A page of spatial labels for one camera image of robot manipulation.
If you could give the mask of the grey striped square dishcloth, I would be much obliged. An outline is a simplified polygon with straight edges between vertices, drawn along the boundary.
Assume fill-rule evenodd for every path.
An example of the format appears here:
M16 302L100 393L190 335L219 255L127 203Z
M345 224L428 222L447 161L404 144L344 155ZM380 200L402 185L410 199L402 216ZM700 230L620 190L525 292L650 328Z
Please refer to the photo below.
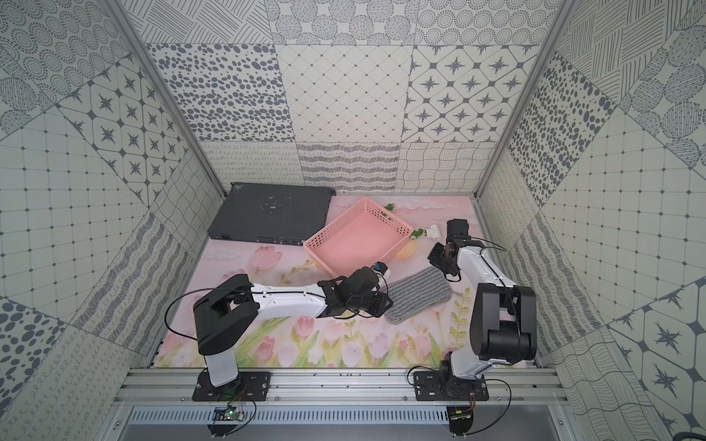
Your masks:
M426 268L395 281L388 291L393 306L384 313L391 325L400 323L430 308L446 303L453 290L437 268Z

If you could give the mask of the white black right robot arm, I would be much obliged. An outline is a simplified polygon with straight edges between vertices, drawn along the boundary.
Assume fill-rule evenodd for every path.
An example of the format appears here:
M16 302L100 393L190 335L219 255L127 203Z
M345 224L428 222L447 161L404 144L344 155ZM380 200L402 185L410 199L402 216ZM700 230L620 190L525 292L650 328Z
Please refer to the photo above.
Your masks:
M537 354L536 294L505 276L485 250L479 241L457 238L435 244L428 255L448 281L467 279L475 286L469 344L441 362L443 386L479 381L489 369Z

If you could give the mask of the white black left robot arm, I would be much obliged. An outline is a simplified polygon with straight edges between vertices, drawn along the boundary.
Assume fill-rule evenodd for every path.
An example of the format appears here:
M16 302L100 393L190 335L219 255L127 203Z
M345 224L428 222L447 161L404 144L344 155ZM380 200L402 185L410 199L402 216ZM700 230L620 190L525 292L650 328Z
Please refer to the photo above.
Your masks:
M303 287L254 284L236 274L193 305L196 339L213 387L238 380L233 347L257 321L307 317L362 316L380 318L392 306L386 277L390 270L377 262L348 277L336 277Z

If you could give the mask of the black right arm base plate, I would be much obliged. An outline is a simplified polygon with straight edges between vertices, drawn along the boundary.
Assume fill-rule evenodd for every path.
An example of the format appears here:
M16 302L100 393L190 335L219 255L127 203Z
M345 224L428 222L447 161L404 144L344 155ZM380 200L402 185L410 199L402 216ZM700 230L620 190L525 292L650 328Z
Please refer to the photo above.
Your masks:
M487 402L489 393L483 380L460 380L454 376L442 378L441 373L432 370L415 370L409 379L415 390L418 402Z

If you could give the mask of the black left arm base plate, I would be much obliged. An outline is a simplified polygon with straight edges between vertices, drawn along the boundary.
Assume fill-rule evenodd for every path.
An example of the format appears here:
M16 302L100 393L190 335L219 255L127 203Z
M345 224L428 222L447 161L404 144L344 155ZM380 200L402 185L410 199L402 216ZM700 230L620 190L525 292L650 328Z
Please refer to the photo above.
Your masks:
M236 380L220 387L211 384L207 370L198 376L193 391L193 402L265 402L270 389L271 373L268 371L246 371Z

